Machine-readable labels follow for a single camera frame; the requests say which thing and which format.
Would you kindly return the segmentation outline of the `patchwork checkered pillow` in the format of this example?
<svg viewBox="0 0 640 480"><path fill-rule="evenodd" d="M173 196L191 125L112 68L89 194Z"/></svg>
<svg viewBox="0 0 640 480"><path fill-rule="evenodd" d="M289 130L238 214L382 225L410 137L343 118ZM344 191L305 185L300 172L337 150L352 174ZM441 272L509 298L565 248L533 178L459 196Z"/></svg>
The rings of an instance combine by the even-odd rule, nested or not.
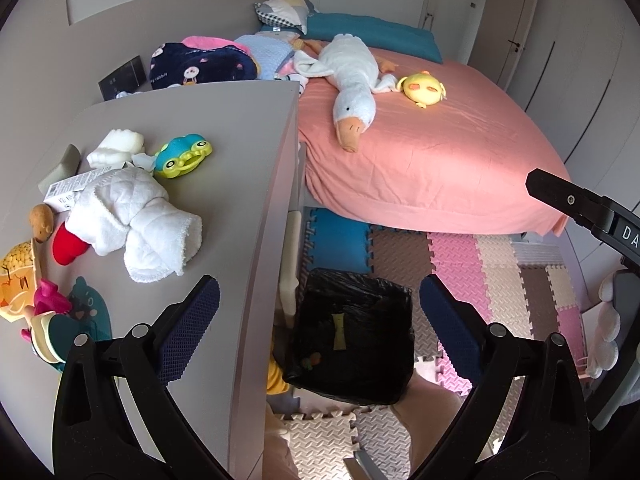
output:
<svg viewBox="0 0 640 480"><path fill-rule="evenodd" d="M310 0L266 0L256 2L258 20L270 27L296 29L306 35L308 18L317 12Z"/></svg>

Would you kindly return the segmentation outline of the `white plush on chair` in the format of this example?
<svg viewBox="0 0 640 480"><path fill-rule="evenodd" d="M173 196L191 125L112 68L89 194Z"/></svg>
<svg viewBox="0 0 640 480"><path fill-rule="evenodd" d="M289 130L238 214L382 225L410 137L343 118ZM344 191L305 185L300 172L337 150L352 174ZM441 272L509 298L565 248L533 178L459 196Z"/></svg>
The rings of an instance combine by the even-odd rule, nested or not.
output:
<svg viewBox="0 0 640 480"><path fill-rule="evenodd" d="M602 281L599 298L600 302L594 307L597 310L596 325L588 344L586 374L592 379L598 379L603 372L612 370L620 354L615 339L620 334L622 321L613 304L614 274Z"/></svg>

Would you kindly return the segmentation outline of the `yellow chick plush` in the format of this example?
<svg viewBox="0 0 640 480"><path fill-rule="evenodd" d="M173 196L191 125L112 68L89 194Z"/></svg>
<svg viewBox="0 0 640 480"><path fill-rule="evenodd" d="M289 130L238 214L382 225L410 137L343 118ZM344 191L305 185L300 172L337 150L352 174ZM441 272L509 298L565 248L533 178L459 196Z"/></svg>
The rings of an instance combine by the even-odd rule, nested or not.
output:
<svg viewBox="0 0 640 480"><path fill-rule="evenodd" d="M400 78L397 81L396 90L421 108L427 108L447 99L444 84L427 70Z"/></svg>

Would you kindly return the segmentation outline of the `grey green wedge sponge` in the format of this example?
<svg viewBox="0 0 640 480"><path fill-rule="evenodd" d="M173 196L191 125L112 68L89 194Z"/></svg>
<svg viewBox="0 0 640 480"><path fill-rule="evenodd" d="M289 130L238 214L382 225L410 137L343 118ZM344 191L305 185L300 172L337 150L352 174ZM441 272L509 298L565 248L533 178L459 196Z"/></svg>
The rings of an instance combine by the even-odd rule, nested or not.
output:
<svg viewBox="0 0 640 480"><path fill-rule="evenodd" d="M60 161L39 181L38 190L46 195L50 185L73 177L81 163L81 154L74 144L68 144Z"/></svg>

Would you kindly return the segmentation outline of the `pink blanket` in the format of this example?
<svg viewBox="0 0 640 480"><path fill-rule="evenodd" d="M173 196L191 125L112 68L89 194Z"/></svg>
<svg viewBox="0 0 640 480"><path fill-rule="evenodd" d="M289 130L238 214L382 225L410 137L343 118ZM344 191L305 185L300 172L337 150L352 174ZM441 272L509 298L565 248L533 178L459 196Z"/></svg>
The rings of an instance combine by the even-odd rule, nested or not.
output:
<svg viewBox="0 0 640 480"><path fill-rule="evenodd" d="M191 49L202 52L233 51L250 55L250 48L245 44L239 44L226 38L209 36L189 36L181 40L181 43Z"/></svg>

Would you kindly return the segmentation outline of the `black trash bag bin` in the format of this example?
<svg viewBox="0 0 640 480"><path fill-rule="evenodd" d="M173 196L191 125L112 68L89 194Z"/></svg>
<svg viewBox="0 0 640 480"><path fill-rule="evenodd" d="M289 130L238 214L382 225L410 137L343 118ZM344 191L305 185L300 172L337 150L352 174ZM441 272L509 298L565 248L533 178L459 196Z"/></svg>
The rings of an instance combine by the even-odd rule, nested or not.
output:
<svg viewBox="0 0 640 480"><path fill-rule="evenodd" d="M284 380L344 403L398 402L413 374L412 309L405 286L312 270L286 343Z"/></svg>

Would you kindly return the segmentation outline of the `white paper carton box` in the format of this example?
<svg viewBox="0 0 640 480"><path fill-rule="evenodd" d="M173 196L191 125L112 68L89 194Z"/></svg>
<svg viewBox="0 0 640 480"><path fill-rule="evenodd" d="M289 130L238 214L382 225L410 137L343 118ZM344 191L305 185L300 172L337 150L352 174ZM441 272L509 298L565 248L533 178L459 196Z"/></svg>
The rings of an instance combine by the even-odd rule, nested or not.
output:
<svg viewBox="0 0 640 480"><path fill-rule="evenodd" d="M113 170L124 169L128 162L119 166L91 169L90 171L76 174L76 176L51 183L44 194L43 203L48 205L55 214L69 211L76 203L78 195L94 180Z"/></svg>

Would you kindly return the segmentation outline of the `black wall switch panel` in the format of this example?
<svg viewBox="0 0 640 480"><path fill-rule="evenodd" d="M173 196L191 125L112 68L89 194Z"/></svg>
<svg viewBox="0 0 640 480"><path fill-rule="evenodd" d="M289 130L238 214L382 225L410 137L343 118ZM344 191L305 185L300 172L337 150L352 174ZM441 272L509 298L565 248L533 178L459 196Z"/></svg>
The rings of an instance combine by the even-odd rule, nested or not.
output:
<svg viewBox="0 0 640 480"><path fill-rule="evenodd" d="M134 93L145 84L146 73L139 55L122 64L98 82L104 101L117 99L123 93Z"/></svg>

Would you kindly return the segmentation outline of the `pink doll figure toy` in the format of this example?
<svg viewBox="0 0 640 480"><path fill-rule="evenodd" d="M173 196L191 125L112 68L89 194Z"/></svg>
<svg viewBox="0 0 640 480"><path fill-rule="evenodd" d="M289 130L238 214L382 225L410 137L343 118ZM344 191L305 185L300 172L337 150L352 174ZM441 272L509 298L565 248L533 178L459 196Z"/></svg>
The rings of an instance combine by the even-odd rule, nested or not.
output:
<svg viewBox="0 0 640 480"><path fill-rule="evenodd" d="M58 290L58 285L42 278L34 293L34 305L27 306L24 310L24 319L27 327L21 329L21 336L24 341L31 341L32 318L36 315L54 312L56 314L69 314L72 310L70 300L62 295Z"/></svg>

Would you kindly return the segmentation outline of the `white goose plush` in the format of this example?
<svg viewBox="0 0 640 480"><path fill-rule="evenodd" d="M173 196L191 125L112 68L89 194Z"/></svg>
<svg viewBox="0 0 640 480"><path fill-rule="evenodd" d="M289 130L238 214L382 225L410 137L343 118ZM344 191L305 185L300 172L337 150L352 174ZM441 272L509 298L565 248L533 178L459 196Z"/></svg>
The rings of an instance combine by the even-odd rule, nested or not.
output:
<svg viewBox="0 0 640 480"><path fill-rule="evenodd" d="M374 96L393 92L397 64L375 55L363 40L352 34L337 34L325 46L306 40L305 50L294 54L293 64L306 78L326 78L337 90L332 117L340 147L356 153L360 139L372 125L376 114Z"/></svg>

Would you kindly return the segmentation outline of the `brown bear plush toy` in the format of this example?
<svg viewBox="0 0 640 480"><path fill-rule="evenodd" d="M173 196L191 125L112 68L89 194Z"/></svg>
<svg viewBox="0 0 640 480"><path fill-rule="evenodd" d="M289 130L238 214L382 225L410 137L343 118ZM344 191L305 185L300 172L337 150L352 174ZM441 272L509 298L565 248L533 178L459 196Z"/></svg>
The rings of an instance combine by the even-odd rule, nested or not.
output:
<svg viewBox="0 0 640 480"><path fill-rule="evenodd" d="M32 227L32 237L38 243L46 242L54 231L54 213L47 204L32 207L28 215L29 225Z"/></svg>

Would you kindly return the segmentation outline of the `navy cartoon blanket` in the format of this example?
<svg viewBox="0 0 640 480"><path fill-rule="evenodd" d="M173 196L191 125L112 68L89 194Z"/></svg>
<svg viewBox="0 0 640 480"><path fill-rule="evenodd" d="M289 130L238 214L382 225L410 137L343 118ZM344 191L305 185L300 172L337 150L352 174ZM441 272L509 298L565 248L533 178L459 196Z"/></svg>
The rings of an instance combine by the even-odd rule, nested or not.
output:
<svg viewBox="0 0 640 480"><path fill-rule="evenodd" d="M168 42L151 56L149 81L153 90L192 84L256 80L259 68L253 58L235 46L197 49Z"/></svg>

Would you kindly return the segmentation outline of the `light blue knit blanket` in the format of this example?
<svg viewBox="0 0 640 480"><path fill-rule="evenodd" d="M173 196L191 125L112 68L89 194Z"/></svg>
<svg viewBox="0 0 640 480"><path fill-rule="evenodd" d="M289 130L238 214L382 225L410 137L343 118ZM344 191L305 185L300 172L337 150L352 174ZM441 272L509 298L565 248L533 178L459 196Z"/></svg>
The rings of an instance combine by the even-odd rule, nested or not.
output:
<svg viewBox="0 0 640 480"><path fill-rule="evenodd" d="M235 39L247 47L258 69L258 80L275 80L293 71L294 49L282 39L262 34L243 35Z"/></svg>

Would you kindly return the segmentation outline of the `white towel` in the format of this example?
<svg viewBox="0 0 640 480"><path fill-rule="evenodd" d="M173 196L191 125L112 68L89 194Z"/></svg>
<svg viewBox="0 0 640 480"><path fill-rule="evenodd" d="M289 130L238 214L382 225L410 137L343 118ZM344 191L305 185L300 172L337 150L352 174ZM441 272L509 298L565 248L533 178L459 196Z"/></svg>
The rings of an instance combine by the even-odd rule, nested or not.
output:
<svg viewBox="0 0 640 480"><path fill-rule="evenodd" d="M171 205L157 180L136 167L92 180L65 226L101 257L122 250L130 278L142 284L183 275L203 239L201 217Z"/></svg>

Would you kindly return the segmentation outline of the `blue green frog toy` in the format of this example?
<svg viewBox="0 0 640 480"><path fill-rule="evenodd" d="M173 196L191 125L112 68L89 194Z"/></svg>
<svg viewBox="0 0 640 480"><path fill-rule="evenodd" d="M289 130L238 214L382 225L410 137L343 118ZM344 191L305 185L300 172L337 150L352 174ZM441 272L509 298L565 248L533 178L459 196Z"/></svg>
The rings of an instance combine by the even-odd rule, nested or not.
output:
<svg viewBox="0 0 640 480"><path fill-rule="evenodd" d="M212 144L198 133L177 136L155 154L154 174L165 179L185 176L212 153Z"/></svg>

